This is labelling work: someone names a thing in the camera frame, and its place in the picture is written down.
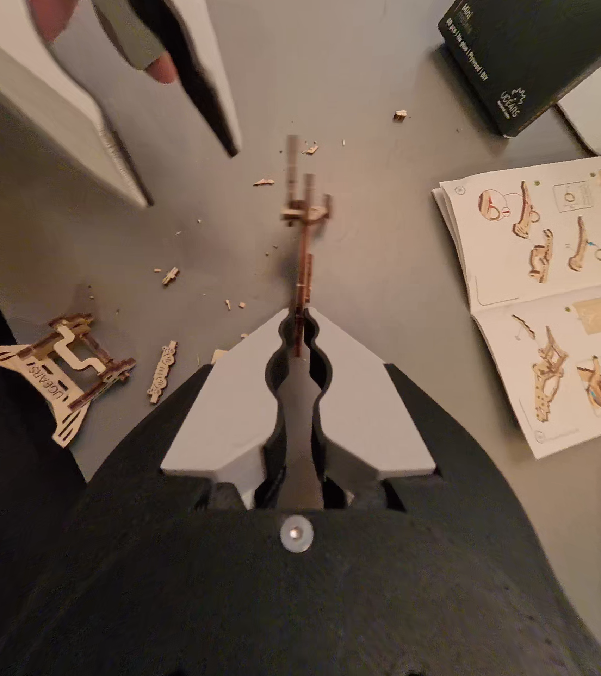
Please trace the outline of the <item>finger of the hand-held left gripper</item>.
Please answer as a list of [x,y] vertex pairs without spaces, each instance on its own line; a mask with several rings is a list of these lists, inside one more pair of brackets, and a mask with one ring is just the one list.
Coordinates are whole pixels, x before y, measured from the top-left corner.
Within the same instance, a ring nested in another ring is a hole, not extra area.
[[51,55],[25,1],[0,1],[0,95],[95,181],[150,206],[103,109]]
[[234,99],[205,1],[131,1],[170,56],[186,95],[229,157],[242,148]]

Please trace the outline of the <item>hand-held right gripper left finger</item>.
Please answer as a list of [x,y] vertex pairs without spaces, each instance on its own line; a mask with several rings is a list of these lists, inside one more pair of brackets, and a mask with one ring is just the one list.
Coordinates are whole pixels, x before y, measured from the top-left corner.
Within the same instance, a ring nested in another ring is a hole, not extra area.
[[276,504],[287,449],[278,391],[293,323],[280,311],[211,366],[162,460],[164,474],[231,484],[248,509]]

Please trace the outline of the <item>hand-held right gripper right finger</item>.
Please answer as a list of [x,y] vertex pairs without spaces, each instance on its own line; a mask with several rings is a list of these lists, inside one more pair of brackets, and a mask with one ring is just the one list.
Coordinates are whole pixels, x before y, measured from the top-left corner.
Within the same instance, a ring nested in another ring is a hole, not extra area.
[[324,502],[436,470],[421,433],[374,352],[314,308],[304,312],[313,403],[311,449]]

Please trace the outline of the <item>long wooden strip part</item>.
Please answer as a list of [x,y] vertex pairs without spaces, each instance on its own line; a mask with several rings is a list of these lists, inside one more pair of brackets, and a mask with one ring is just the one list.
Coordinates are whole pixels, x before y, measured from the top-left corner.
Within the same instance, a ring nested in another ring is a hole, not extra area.
[[175,355],[178,349],[178,342],[170,342],[162,347],[160,359],[155,367],[151,384],[147,390],[147,395],[151,405],[156,405],[162,397],[169,378],[171,367],[175,364]]

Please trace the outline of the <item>wooden model chassis assembly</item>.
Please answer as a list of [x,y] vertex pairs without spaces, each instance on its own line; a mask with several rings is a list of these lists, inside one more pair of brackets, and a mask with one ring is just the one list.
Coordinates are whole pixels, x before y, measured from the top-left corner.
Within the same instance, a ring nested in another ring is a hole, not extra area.
[[280,211],[280,218],[288,226],[299,225],[298,267],[296,285],[293,296],[293,350],[296,358],[300,358],[303,350],[303,334],[305,325],[305,308],[311,299],[311,278],[313,255],[311,253],[311,235],[313,229],[323,226],[332,217],[332,197],[323,196],[320,204],[314,203],[315,175],[305,174],[303,177],[303,194],[298,192],[298,157],[301,154],[296,135],[287,139],[286,170],[286,205]]

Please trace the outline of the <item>wooden model spoiler frame assembly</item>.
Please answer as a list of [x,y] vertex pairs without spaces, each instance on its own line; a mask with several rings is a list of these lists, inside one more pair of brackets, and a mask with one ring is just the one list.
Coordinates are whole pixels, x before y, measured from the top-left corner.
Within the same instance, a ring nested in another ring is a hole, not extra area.
[[[61,315],[51,332],[32,344],[0,345],[0,367],[22,375],[43,396],[56,428],[52,439],[66,448],[76,437],[91,403],[112,385],[125,382],[136,367],[134,358],[116,360],[91,335],[93,314]],[[95,383],[83,390],[58,364],[72,371],[95,371]]]

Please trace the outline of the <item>dark model kit box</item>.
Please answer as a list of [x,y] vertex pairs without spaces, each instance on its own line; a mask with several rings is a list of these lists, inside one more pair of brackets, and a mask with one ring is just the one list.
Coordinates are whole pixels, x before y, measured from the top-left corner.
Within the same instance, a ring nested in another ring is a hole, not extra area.
[[453,1],[438,30],[508,139],[601,67],[601,1]]

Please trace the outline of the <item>person's left hand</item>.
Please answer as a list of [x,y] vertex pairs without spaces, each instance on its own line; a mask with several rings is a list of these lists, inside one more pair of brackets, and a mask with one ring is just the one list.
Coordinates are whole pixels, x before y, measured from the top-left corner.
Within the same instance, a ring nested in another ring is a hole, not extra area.
[[[78,1],[27,1],[37,31],[49,43],[53,43],[67,28],[77,4]],[[158,56],[145,73],[164,85],[178,80],[177,69],[167,52]]]

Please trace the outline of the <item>scattered wood scraps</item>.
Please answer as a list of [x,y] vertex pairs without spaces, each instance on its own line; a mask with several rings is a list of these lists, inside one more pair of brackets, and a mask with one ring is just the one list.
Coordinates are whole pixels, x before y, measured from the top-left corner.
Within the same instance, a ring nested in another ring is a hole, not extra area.
[[216,143],[188,143],[157,153],[146,181],[148,266],[176,280],[163,286],[143,273],[140,290],[149,318],[168,326],[212,325],[237,311],[269,317],[291,303],[298,226],[280,218],[288,202],[285,153],[254,148],[227,158]]

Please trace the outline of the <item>open instruction booklet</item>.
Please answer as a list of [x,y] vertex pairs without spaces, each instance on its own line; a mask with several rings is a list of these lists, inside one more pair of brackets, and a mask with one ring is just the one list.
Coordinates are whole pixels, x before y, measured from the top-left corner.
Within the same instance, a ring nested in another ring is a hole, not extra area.
[[601,436],[601,156],[432,191],[533,455]]

